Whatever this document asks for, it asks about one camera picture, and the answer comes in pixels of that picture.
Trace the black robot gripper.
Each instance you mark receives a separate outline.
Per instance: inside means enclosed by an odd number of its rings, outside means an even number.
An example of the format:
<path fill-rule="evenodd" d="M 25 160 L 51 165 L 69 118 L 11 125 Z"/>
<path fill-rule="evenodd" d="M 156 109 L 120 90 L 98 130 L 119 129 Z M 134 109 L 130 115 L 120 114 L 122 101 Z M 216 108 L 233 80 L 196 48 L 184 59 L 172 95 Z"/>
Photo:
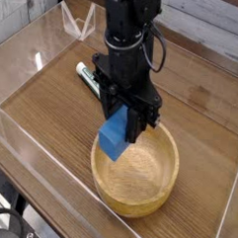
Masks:
<path fill-rule="evenodd" d="M 92 61 L 102 109 L 109 119 L 121 106 L 127 107 L 124 140 L 135 143 L 148 125 L 156 127 L 160 120 L 163 101 L 150 71 L 161 71 L 167 44 L 154 25 L 121 33 L 106 26 L 104 41 L 108 53 L 96 52 Z"/>

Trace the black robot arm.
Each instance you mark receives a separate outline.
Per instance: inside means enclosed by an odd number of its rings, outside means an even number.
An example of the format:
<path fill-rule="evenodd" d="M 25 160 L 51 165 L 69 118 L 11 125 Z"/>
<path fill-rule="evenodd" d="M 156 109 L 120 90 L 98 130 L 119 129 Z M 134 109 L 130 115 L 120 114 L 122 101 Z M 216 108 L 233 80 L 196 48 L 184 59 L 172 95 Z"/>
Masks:
<path fill-rule="evenodd" d="M 104 0 L 108 52 L 93 55 L 104 115 L 110 119 L 121 106 L 127 107 L 124 140 L 133 143 L 148 125 L 160 120 L 162 98 L 152 84 L 153 44 L 166 41 L 155 26 L 162 0 Z"/>

